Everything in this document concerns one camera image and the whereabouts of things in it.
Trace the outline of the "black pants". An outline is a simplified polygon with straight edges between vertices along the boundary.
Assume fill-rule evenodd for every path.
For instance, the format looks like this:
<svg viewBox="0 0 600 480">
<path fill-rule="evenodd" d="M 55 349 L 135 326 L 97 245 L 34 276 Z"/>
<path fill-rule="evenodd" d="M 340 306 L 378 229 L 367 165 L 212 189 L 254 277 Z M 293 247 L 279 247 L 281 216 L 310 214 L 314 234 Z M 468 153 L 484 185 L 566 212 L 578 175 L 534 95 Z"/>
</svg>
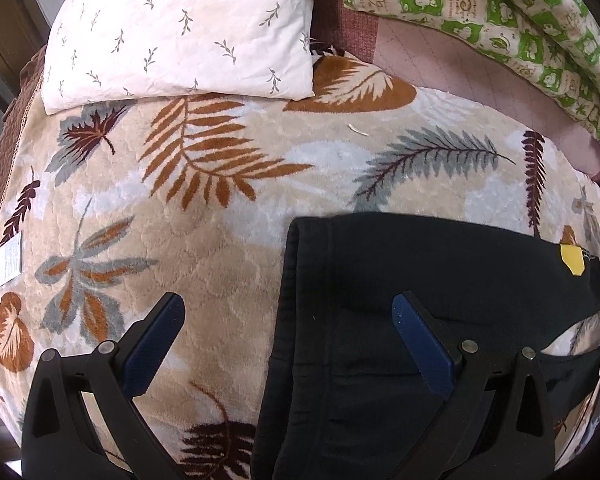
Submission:
<svg viewBox="0 0 600 480">
<path fill-rule="evenodd" d="M 256 479 L 383 479 L 442 405 L 392 319 L 410 292 L 456 340 L 539 357 L 554 419 L 595 388 L 600 346 L 550 356 L 600 314 L 600 271 L 581 275 L 556 244 L 512 231 L 408 214 L 291 222 L 273 349 L 253 441 Z"/>
</svg>

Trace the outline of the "yellow patch on pants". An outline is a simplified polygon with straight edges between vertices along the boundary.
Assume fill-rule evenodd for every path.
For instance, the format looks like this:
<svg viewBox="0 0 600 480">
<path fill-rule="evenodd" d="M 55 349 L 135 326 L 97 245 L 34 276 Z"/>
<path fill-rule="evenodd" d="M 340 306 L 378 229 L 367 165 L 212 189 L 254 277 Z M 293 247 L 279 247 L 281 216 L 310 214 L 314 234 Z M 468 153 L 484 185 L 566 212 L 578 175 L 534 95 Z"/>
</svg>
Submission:
<svg viewBox="0 0 600 480">
<path fill-rule="evenodd" d="M 569 269 L 572 275 L 581 276 L 585 271 L 585 258 L 581 247 L 569 244 L 559 245 L 562 263 Z"/>
</svg>

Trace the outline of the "white blanket label tag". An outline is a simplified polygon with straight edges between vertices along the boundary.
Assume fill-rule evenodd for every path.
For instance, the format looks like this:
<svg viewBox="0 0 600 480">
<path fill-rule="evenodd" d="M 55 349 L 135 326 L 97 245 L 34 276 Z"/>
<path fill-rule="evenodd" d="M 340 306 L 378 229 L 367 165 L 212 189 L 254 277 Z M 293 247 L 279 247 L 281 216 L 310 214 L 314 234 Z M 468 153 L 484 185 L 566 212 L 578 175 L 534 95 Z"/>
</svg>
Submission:
<svg viewBox="0 0 600 480">
<path fill-rule="evenodd" d="M 16 233 L 0 247 L 0 287 L 21 274 L 22 234 Z"/>
</svg>

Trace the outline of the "beige leaf-pattern plush blanket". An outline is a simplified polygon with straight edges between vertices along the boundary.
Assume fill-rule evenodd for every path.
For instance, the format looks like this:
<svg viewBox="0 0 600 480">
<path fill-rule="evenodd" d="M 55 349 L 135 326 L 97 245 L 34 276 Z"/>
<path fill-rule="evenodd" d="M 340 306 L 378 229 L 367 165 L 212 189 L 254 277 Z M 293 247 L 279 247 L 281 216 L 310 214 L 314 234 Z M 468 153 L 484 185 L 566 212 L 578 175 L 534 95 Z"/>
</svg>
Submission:
<svg viewBox="0 0 600 480">
<path fill-rule="evenodd" d="M 185 474 L 255 479 L 287 235 L 298 218 L 408 214 L 582 248 L 600 271 L 600 188 L 554 143 L 491 107 L 323 56 L 301 101 L 201 92 L 50 115 L 40 66 L 0 147 L 0 417 L 21 448 L 41 354 L 119 341 L 167 292 L 184 324 L 133 402 Z M 360 136 L 354 125 L 370 134 Z M 600 314 L 550 356 L 600 346 Z M 595 388 L 554 419 L 554 471 L 600 422 Z"/>
</svg>

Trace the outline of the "small white lint scrap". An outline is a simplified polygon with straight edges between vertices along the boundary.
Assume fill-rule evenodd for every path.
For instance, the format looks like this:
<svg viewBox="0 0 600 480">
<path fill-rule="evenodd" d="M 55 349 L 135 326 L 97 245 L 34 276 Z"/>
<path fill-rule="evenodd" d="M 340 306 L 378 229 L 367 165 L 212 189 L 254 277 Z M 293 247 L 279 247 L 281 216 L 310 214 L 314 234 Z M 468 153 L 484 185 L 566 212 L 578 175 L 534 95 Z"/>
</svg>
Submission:
<svg viewBox="0 0 600 480">
<path fill-rule="evenodd" d="M 359 129 L 359 128 L 356 128 L 356 127 L 355 127 L 354 125 L 352 125 L 352 124 L 348 124 L 348 128 L 349 128 L 351 131 L 353 131 L 354 133 L 356 133 L 356 134 L 359 134 L 360 136 L 366 136 L 366 138 L 368 138 L 368 137 L 370 136 L 370 134 L 369 134 L 369 133 L 367 133 L 367 132 L 365 132 L 365 131 L 363 131 L 363 130 L 361 130 L 361 129 Z"/>
</svg>

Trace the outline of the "green and cream quilt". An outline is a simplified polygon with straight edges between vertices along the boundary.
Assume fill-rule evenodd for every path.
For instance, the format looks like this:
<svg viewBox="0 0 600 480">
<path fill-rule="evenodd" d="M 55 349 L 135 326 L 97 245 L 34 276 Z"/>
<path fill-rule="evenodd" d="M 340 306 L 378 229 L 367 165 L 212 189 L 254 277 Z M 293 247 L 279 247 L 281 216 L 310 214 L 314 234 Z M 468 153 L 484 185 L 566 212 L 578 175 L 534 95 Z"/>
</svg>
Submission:
<svg viewBox="0 0 600 480">
<path fill-rule="evenodd" d="M 553 99 L 600 140 L 600 25 L 583 0 L 343 0 L 464 41 Z"/>
</svg>

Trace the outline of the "white leaf-print pillow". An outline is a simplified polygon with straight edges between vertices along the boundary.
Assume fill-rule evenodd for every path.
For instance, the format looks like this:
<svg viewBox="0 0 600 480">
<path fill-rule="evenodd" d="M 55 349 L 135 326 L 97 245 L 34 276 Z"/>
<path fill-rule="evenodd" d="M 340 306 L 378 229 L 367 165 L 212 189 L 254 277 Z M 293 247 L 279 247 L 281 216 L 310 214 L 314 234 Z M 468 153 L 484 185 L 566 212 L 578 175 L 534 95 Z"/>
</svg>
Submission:
<svg viewBox="0 0 600 480">
<path fill-rule="evenodd" d="M 65 0 L 45 52 L 47 114 L 218 92 L 313 93 L 314 0 Z"/>
</svg>

